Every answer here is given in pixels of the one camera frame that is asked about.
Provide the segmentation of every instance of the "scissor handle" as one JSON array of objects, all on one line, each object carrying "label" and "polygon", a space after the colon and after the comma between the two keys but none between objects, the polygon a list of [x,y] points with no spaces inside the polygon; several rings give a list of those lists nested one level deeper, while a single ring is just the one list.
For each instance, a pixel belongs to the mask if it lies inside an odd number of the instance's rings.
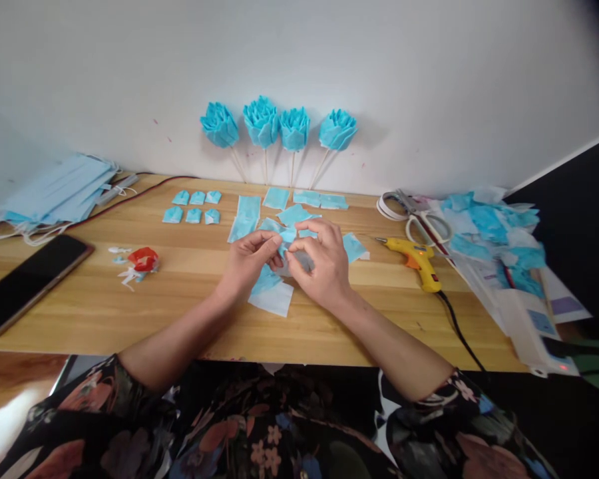
[{"label": "scissor handle", "polygon": [[[447,243],[453,237],[453,227],[443,218],[428,213],[422,213],[420,218],[426,223],[426,226],[428,226],[428,229],[431,231],[433,236],[435,236],[437,243]],[[444,230],[444,234],[440,234],[439,230],[429,220],[433,220],[436,224],[441,225]]]},{"label": "scissor handle", "polygon": [[425,241],[425,245],[427,247],[435,246],[435,241],[426,232],[426,229],[422,226],[421,222],[419,221],[419,217],[416,215],[411,215],[410,218],[408,219],[408,221],[406,222],[406,238],[408,238],[408,240],[412,241],[413,243],[419,243],[419,241],[415,241],[413,239],[413,235],[411,235],[411,224],[412,223],[415,223],[415,226],[417,226],[417,229],[419,230],[421,237]]}]

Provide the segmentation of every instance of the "phone screen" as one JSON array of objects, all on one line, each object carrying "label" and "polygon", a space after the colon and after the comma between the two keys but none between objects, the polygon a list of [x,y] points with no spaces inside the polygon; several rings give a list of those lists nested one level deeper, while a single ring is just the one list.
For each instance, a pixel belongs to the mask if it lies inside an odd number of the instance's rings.
[{"label": "phone screen", "polygon": [[63,276],[87,258],[93,247],[60,235],[0,280],[0,328],[32,306]]}]

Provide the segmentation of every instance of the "finger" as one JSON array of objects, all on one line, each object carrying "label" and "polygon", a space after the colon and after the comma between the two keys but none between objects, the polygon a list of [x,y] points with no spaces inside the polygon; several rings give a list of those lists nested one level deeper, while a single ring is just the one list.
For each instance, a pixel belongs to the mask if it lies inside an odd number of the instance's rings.
[{"label": "finger", "polygon": [[273,236],[270,239],[267,239],[264,244],[260,246],[255,253],[253,253],[253,256],[257,258],[262,265],[272,259],[275,254],[277,254],[278,248],[282,244],[282,237],[280,235],[278,235],[276,232],[269,233],[273,233]]},{"label": "finger", "polygon": [[252,233],[238,239],[236,243],[246,246],[251,251],[256,251],[265,241],[270,240],[277,233],[266,230],[255,230]]},{"label": "finger", "polygon": [[291,249],[286,252],[286,261],[288,262],[288,271],[291,276],[299,283],[303,288],[308,281],[310,281],[311,275],[306,272],[304,266],[301,265],[300,261],[291,252]]},{"label": "finger", "polygon": [[275,256],[273,256],[273,260],[275,263],[275,266],[277,266],[278,268],[283,268],[284,267],[284,262],[282,261],[282,257],[280,256],[280,253],[278,251],[278,254],[276,254]]},{"label": "finger", "polygon": [[288,251],[290,253],[295,253],[299,250],[304,250],[308,253],[308,255],[313,259],[313,262],[319,257],[321,257],[324,253],[323,247],[315,238],[299,238],[288,247]]},{"label": "finger", "polygon": [[295,223],[295,229],[311,230],[313,233],[317,233],[317,238],[321,242],[329,243],[331,241],[342,241],[339,226],[323,218],[314,218],[312,220]]}]

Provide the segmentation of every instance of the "hand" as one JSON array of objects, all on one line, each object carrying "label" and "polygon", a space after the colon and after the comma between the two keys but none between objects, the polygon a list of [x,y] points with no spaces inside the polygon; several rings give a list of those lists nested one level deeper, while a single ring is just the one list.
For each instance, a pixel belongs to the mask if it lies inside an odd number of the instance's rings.
[{"label": "hand", "polygon": [[278,248],[282,237],[276,232],[257,230],[235,241],[228,253],[224,275],[215,288],[222,302],[245,303],[265,264],[273,271],[284,266]]},{"label": "hand", "polygon": [[[286,259],[288,269],[299,286],[317,304],[329,311],[341,305],[353,294],[348,281],[348,256],[344,249],[339,226],[321,218],[296,223],[298,230],[311,230],[317,233],[312,237],[297,239],[288,248]],[[315,268],[310,273],[291,254],[304,250],[313,259]]]}]

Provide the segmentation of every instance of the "person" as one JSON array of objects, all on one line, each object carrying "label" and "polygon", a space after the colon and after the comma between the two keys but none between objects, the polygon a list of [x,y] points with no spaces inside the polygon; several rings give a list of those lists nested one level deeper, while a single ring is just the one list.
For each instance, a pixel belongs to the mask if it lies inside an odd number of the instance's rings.
[{"label": "person", "polygon": [[[0,478],[556,476],[511,414],[351,288],[336,225],[316,219],[296,228],[317,238],[289,247],[293,278],[355,335],[406,400],[388,418],[387,450],[338,414],[327,385],[301,367],[274,376],[250,367],[216,386],[184,380],[246,302],[264,264],[283,266],[281,237],[258,230],[231,245],[213,293],[181,319],[34,406]],[[296,259],[300,250],[312,258],[311,271]],[[356,399],[339,403],[354,410]]]}]

